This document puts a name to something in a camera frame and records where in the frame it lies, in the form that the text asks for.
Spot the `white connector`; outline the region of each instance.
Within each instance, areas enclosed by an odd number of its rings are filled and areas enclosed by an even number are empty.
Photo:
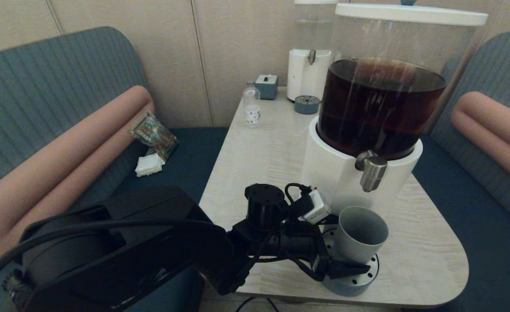
[[[313,201],[313,209],[303,215],[303,220],[311,224],[316,224],[328,217],[328,215],[332,213],[332,208],[330,208],[330,205],[326,202],[326,198],[324,198],[318,190],[314,189],[309,193],[309,196],[311,196],[311,200]]]

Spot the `round metal base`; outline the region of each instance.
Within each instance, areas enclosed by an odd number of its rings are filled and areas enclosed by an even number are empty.
[[[324,234],[324,243],[332,257],[334,257],[334,231],[328,231]],[[378,255],[374,255],[372,259],[367,263],[370,265],[370,270],[367,273],[354,275],[342,279],[330,279],[326,276],[323,280],[323,285],[328,288],[331,292],[340,296],[358,296],[362,294],[370,285],[376,276],[378,276],[378,269],[380,269],[380,262],[378,261]]]

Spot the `bottle label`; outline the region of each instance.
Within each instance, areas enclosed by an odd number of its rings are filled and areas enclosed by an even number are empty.
[[[245,123],[255,125],[261,119],[261,107],[259,105],[247,105],[243,111],[245,113]]]

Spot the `clear plastic container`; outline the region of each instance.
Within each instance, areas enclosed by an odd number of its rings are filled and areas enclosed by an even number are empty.
[[[357,156],[407,156],[487,14],[338,4],[317,132]]]
[[[328,50],[338,0],[295,0],[294,49]]]
[[[242,104],[245,116],[245,125],[249,128],[259,126],[261,120],[261,93],[255,87],[255,81],[248,81],[247,88],[243,91]]]

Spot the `dark brown liquid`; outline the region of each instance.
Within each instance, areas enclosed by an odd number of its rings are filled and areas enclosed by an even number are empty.
[[[327,144],[357,156],[373,150],[387,160],[407,156],[445,89],[428,69],[378,58],[330,65],[317,133]]]

